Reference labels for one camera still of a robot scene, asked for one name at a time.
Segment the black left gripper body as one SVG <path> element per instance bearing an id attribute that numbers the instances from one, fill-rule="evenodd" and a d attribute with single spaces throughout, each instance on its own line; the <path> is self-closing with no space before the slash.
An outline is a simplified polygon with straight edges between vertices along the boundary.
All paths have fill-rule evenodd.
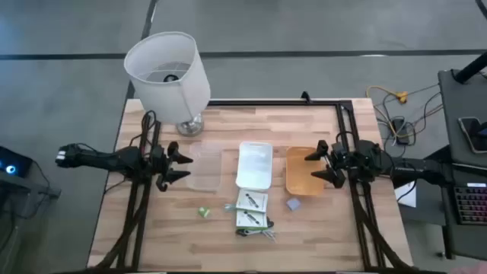
<path id="1" fill-rule="evenodd" d="M 153 147 L 150 153 L 151 169 L 153 174 L 157 174 L 156 187 L 161 192 L 166 192 L 168 188 L 168 173 L 172 160 L 165 154 L 165 150 L 161 145 Z"/>

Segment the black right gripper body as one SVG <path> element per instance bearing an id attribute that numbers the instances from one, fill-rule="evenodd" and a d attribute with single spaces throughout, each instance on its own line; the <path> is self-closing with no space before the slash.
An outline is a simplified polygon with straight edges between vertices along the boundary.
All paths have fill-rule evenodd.
<path id="1" fill-rule="evenodd" d="M 353 166 L 354 157 L 341 142 L 332 144 L 331 152 L 326 156 L 326 167 L 334 170 L 345 170 L 349 180 L 357 179 L 357 170 Z"/>

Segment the orange plastic bin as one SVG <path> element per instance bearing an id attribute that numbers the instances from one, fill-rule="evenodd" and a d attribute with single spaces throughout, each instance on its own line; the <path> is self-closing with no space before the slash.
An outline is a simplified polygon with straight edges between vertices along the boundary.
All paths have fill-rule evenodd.
<path id="1" fill-rule="evenodd" d="M 286 151 L 285 185 L 294 196 L 319 196 L 324 191 L 324 181 L 313 177 L 314 171 L 323 169 L 323 162 L 306 161 L 315 152 L 311 147 L 290 147 Z"/>

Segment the clear plastic bin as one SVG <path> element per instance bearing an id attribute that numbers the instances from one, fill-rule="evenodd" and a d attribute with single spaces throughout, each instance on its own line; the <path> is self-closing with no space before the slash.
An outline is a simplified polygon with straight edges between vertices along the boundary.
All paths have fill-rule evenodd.
<path id="1" fill-rule="evenodd" d="M 217 192 L 221 184 L 221 146 L 216 143 L 197 142 L 189 147 L 193 163 L 187 170 L 186 185 L 199 192 Z"/>

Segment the white plastic bin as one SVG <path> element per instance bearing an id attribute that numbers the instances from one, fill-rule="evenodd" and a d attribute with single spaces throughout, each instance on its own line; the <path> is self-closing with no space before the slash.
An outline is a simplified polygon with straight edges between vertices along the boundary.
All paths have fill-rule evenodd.
<path id="1" fill-rule="evenodd" d="M 241 142 L 236 184 L 241 189 L 267 191 L 272 184 L 273 147 L 269 143 Z"/>

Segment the white shade table lamp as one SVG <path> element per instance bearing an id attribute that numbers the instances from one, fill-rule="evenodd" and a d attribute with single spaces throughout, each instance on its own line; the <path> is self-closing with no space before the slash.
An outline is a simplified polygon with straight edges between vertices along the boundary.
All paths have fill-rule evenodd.
<path id="1" fill-rule="evenodd" d="M 128 51 L 124 69 L 145 110 L 183 136 L 202 133 L 211 88 L 192 36 L 177 31 L 151 35 Z"/>

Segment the black power adapter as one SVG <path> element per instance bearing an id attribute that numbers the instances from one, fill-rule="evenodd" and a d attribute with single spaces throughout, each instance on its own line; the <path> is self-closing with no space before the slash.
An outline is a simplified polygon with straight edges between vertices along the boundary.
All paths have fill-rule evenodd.
<path id="1" fill-rule="evenodd" d="M 408 145 L 409 136 L 407 133 L 406 121 L 404 118 L 394 118 L 392 120 L 393 129 L 396 133 L 396 144 L 398 145 Z"/>

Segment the white paper sheet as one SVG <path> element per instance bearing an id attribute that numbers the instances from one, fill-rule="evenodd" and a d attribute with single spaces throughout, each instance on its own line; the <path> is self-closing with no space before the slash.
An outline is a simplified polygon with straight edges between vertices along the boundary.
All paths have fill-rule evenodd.
<path id="1" fill-rule="evenodd" d="M 394 190 L 396 201 L 403 206 L 415 208 L 417 204 L 415 181 L 411 181 Z"/>

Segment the grey side desk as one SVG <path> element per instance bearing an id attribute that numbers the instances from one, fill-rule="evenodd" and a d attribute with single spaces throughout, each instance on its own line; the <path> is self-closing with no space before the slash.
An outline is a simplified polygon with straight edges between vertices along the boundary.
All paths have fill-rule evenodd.
<path id="1" fill-rule="evenodd" d="M 439 72 L 438 79 L 449 140 L 447 160 L 452 164 L 450 175 L 454 180 L 452 186 L 441 191 L 446 221 L 445 252 L 487 260 L 487 216 L 480 225 L 462 223 L 456 202 L 458 188 L 487 190 L 487 152 L 474 152 L 460 125 L 461 118 L 487 122 L 487 79 L 474 75 L 460 84 L 454 80 L 452 71 Z"/>

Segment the black smartphone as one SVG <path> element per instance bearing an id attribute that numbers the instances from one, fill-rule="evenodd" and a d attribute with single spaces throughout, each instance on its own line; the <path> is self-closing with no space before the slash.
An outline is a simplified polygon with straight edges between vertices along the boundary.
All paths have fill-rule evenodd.
<path id="1" fill-rule="evenodd" d="M 461 117 L 458 122 L 471 151 L 474 154 L 487 153 L 487 122 L 481 123 L 473 116 Z"/>

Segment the backlit black keyboard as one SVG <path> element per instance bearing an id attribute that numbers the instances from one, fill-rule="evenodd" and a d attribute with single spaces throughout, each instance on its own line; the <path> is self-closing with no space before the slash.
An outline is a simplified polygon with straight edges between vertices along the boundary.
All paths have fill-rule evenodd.
<path id="1" fill-rule="evenodd" d="M 487 183 L 455 186 L 454 205 L 460 224 L 487 226 Z"/>

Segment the black device with blue light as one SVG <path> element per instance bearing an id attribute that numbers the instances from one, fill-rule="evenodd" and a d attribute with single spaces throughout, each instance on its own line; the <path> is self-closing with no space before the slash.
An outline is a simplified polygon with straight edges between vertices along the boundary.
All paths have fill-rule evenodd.
<path id="1" fill-rule="evenodd" d="M 0 146 L 0 171 L 8 175 L 25 178 L 33 160 L 8 148 Z"/>

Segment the black slanted pole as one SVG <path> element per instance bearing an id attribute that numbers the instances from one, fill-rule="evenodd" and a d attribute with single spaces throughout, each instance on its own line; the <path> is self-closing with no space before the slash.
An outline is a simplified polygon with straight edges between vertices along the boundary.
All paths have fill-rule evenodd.
<path id="1" fill-rule="evenodd" d="M 465 68 L 454 74 L 454 80 L 460 84 L 464 84 L 485 67 L 487 67 L 487 52 L 483 53 Z"/>

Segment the black aluminium table frame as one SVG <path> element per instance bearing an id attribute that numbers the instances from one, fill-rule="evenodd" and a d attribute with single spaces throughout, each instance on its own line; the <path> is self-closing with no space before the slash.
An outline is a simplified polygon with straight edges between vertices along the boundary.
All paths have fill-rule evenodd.
<path id="1" fill-rule="evenodd" d="M 142 231 L 130 237 L 121 262 L 125 270 L 158 272 L 325 272 L 363 270 L 357 225 L 348 187 L 324 184 L 319 196 L 304 197 L 297 211 L 286 206 L 286 151 L 332 142 L 355 119 L 362 138 L 380 136 L 369 99 L 215 100 L 203 114 L 205 129 L 194 138 L 174 126 L 161 127 L 159 142 L 177 142 L 190 157 L 197 142 L 221 146 L 221 184 L 217 192 L 199 192 L 178 180 L 166 192 L 148 192 Z M 275 238 L 242 237 L 235 232 L 234 213 L 225 209 L 237 198 L 238 148 L 243 141 L 274 148 L 269 189 L 269 217 Z M 210 213 L 202 218 L 199 207 Z"/>

